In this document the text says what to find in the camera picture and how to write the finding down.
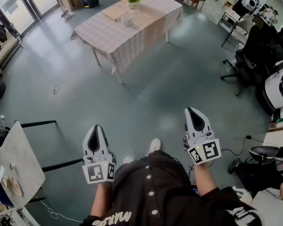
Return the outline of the white-legged table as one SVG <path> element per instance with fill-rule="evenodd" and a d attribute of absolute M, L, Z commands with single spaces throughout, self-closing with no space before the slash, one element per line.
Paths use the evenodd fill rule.
<path fill-rule="evenodd" d="M 165 39 L 166 43 L 169 43 L 169 35 L 170 35 L 170 30 L 167 30 L 167 32 L 166 32 L 166 39 Z M 96 60 L 96 62 L 98 64 L 98 66 L 101 66 L 96 51 L 94 49 L 92 49 L 92 51 L 93 51 L 93 54 L 94 54 L 94 57 L 95 57 L 95 60 Z M 116 69 L 112 72 L 112 74 L 115 74 L 117 79 L 118 79 L 118 81 L 119 81 L 119 83 L 123 84 L 123 82 L 121 81 L 121 79 L 119 77 L 118 71 Z"/>

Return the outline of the white machine housing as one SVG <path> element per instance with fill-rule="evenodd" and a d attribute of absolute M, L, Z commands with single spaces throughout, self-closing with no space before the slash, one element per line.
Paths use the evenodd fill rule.
<path fill-rule="evenodd" d="M 274 109 L 283 107 L 283 69 L 266 79 L 265 92 Z"/>

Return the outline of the white backpack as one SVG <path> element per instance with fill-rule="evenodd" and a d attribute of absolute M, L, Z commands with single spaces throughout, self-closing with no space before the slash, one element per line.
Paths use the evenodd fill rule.
<path fill-rule="evenodd" d="M 241 0 L 241 4 L 248 11 L 253 11 L 256 8 L 256 0 Z"/>

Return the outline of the person's right forearm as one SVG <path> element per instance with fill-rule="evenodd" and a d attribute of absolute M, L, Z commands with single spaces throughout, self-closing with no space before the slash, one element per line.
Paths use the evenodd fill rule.
<path fill-rule="evenodd" d="M 195 165 L 194 174 L 199 196 L 204 196 L 217 188 L 207 163 Z"/>

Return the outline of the black office chair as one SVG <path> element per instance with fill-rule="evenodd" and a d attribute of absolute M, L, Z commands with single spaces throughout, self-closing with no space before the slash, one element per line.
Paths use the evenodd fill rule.
<path fill-rule="evenodd" d="M 240 95 L 242 86 L 259 86 L 273 73 L 278 72 L 277 63 L 283 60 L 283 28 L 278 32 L 274 27 L 263 24 L 250 29 L 246 44 L 235 52 L 236 63 L 228 63 L 232 74 L 221 75 L 220 79 L 236 77 Z"/>

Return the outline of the marble top side table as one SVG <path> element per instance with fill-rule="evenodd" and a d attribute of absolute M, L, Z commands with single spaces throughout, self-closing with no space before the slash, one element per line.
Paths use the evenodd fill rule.
<path fill-rule="evenodd" d="M 51 123 L 57 122 L 51 120 L 20 124 L 19 121 L 15 121 L 12 128 L 8 131 L 0 148 L 0 185 L 2 187 L 2 177 L 8 176 L 11 181 L 11 177 L 15 176 L 22 187 L 23 195 L 17 195 L 12 185 L 10 189 L 4 189 L 2 187 L 3 192 L 0 193 L 0 201 L 3 204 L 5 204 L 3 200 L 5 197 L 9 201 L 7 203 L 8 206 L 14 208 L 25 206 L 42 187 L 42 184 L 45 181 L 45 172 L 74 165 L 83 161 L 83 159 L 76 159 L 43 168 L 40 166 L 23 128 Z"/>

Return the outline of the tan hardcover book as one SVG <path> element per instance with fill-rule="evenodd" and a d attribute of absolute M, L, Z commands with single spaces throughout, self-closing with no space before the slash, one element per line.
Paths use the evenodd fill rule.
<path fill-rule="evenodd" d="M 121 16 L 125 15 L 126 13 L 127 13 L 126 10 L 118 7 L 107 8 L 103 11 L 103 15 L 105 17 L 115 22 L 119 21 L 121 19 Z"/>

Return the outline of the white cup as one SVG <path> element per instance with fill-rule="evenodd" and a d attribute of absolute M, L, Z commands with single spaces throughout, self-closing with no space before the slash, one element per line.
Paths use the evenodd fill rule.
<path fill-rule="evenodd" d="M 133 16 L 130 14 L 124 14 L 121 16 L 121 22 L 125 27 L 131 26 L 133 24 Z"/>

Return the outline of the round wooden coaster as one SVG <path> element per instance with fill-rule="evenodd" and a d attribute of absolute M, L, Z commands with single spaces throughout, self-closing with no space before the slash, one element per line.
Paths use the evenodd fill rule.
<path fill-rule="evenodd" d="M 1 178 L 1 184 L 2 184 L 2 187 L 4 189 L 10 189 L 11 188 L 11 182 L 10 182 L 10 179 L 8 176 L 4 176 Z"/>
<path fill-rule="evenodd" d="M 19 195 L 19 196 L 22 196 L 23 195 L 22 187 L 21 187 L 18 179 L 15 176 L 11 177 L 11 184 L 12 184 L 12 187 L 14 188 L 16 194 Z"/>

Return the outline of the checkered tablecloth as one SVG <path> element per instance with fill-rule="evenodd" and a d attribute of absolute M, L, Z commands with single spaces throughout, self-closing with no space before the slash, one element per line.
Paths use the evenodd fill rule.
<path fill-rule="evenodd" d="M 167 14 L 165 36 L 167 30 L 173 29 L 182 22 L 183 6 L 175 0 L 141 0 L 138 8 L 129 9 L 126 1 L 119 1 L 111 7 L 118 7 L 133 16 L 133 24 L 125 27 L 122 22 L 112 21 L 103 15 L 103 11 L 93 15 L 77 26 L 70 39 L 79 38 L 97 53 L 105 57 L 115 69 L 123 73 L 130 63 L 145 49 L 146 28 L 143 23 L 145 6 L 156 8 Z"/>

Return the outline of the sunflowers in white pot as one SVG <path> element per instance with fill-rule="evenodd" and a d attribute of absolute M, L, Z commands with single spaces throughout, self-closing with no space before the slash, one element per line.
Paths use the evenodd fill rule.
<path fill-rule="evenodd" d="M 125 0 L 126 5 L 129 9 L 135 9 L 139 7 L 140 1 L 141 0 Z"/>

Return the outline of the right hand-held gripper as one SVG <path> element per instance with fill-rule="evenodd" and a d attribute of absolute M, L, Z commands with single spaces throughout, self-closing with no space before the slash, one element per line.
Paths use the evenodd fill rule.
<path fill-rule="evenodd" d="M 184 150 L 199 165 L 221 157 L 219 139 L 208 117 L 198 109 L 187 107 L 184 110 L 186 118 L 186 135 L 183 138 Z"/>

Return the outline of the cardboard box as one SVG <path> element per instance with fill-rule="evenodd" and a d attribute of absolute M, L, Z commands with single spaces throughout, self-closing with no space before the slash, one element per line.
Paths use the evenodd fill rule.
<path fill-rule="evenodd" d="M 65 4 L 71 11 L 83 7 L 82 0 L 64 0 L 64 4 Z"/>

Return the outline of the beige cushion sofa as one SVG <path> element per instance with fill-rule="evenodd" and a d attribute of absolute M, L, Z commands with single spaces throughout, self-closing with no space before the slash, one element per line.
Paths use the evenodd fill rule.
<path fill-rule="evenodd" d="M 7 41 L 0 46 L 0 69 L 3 69 L 14 53 L 22 47 L 20 41 L 13 36 L 9 37 Z"/>

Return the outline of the person's black shirt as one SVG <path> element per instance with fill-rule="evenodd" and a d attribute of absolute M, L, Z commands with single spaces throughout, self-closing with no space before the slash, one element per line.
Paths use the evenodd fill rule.
<path fill-rule="evenodd" d="M 122 165 L 112 184 L 111 209 L 80 226 L 263 226 L 257 210 L 231 187 L 204 196 L 194 190 L 182 164 L 159 150 Z"/>

